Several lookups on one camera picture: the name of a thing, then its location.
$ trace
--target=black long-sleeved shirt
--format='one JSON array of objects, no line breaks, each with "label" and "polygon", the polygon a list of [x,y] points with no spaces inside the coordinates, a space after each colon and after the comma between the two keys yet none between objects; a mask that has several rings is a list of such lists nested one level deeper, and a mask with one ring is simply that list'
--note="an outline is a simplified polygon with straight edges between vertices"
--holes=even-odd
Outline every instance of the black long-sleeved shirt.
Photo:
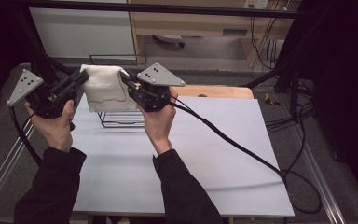
[{"label": "black long-sleeved shirt", "polygon": [[[32,188],[16,204],[14,223],[68,224],[85,159],[75,148],[65,153],[48,147]],[[168,224],[222,223],[205,189],[174,149],[153,158],[153,163],[161,180]]]}]

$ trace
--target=white table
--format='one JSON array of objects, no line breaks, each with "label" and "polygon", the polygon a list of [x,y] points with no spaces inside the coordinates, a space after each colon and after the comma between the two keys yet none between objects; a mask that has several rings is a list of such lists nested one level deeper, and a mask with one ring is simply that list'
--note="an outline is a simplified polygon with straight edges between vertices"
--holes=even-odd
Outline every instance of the white table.
[{"label": "white table", "polygon": [[[277,167],[257,100],[180,97],[223,133]],[[84,96],[75,114],[74,147],[88,157],[74,211],[161,216],[156,154],[145,131],[107,129]],[[177,109],[172,146],[205,187],[223,217],[293,217],[284,185],[265,165],[239,151],[201,121]]]}]

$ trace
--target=human hand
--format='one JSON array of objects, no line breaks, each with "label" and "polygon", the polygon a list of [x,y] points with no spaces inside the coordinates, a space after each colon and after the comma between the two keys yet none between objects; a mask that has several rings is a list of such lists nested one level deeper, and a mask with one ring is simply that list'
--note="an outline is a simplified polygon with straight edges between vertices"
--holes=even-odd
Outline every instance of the human hand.
[{"label": "human hand", "polygon": [[[177,98],[178,93],[170,87],[171,96]],[[169,140],[169,133],[171,130],[173,118],[176,110],[172,105],[166,105],[156,112],[145,112],[140,106],[138,108],[142,111],[145,118],[145,131],[149,137],[156,152],[160,155],[172,148]]]},{"label": "human hand", "polygon": [[[28,114],[33,115],[34,111],[30,104],[25,103]],[[69,152],[73,143],[69,123],[74,119],[74,101],[66,102],[62,115],[55,119],[44,119],[37,115],[31,117],[33,125],[46,138],[48,145],[58,150]]]}]

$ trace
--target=human arm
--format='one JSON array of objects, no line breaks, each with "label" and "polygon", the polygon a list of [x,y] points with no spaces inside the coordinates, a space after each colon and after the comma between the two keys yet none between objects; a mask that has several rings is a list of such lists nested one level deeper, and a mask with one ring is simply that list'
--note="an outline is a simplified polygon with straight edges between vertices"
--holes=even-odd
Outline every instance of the human arm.
[{"label": "human arm", "polygon": [[[34,112],[26,105],[30,115]],[[48,141],[32,188],[16,203],[14,223],[69,223],[79,187],[79,173],[86,155],[71,147],[69,122],[73,102],[56,119],[34,115],[33,125]]]},{"label": "human arm", "polygon": [[[171,89],[171,95],[177,93]],[[176,150],[169,132],[175,116],[172,105],[159,112],[144,112],[145,131],[158,157],[153,159],[164,200],[168,224],[221,224],[222,218],[199,181],[188,171]]]}]

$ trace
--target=folded fabric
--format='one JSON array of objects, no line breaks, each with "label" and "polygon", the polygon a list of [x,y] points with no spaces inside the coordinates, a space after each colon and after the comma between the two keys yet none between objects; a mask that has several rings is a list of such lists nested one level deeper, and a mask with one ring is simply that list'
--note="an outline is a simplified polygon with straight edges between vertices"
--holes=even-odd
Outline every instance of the folded fabric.
[{"label": "folded fabric", "polygon": [[86,70],[89,80],[83,84],[89,103],[89,112],[113,112],[137,110],[136,103],[130,98],[127,86],[121,82],[118,66],[83,64],[80,72]]}]

